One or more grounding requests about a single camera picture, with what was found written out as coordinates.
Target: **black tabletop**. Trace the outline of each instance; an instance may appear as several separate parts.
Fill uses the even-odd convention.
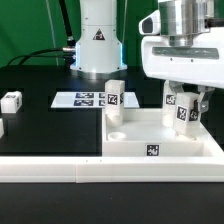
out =
[[[128,70],[126,91],[141,107],[162,106],[163,81]],[[23,106],[2,114],[0,155],[101,155],[101,109],[51,109],[58,91],[104,91],[105,80],[63,67],[0,69],[0,96],[21,91]],[[186,91],[195,91],[186,85]],[[223,147],[224,93],[217,89],[202,123]],[[224,223],[223,183],[0,184],[0,223]]]

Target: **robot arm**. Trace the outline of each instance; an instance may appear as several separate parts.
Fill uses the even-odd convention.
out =
[[[224,26],[213,16],[213,0],[158,0],[139,23],[143,69],[167,80],[163,124],[183,135],[197,135],[215,87],[224,88]],[[200,94],[184,93],[183,83],[198,85]]]

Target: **marker sticker on block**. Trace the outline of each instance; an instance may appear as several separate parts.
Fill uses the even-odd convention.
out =
[[[159,144],[147,144],[146,155],[147,156],[159,156]]]

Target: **warning label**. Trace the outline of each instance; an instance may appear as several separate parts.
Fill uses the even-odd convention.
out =
[[[93,37],[93,40],[105,40],[102,31],[99,29],[96,35]]]

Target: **white platform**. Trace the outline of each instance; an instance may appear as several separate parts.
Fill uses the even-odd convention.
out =
[[[102,157],[0,157],[0,182],[224,181],[224,153],[202,125],[196,140],[175,140],[159,109],[125,109],[124,117],[111,130],[103,113]],[[108,141],[111,131],[127,139]],[[147,156],[149,144],[160,146],[158,156]]]
[[[103,108],[104,101],[104,92],[57,92],[51,108]],[[124,107],[139,108],[134,92],[124,93]]]

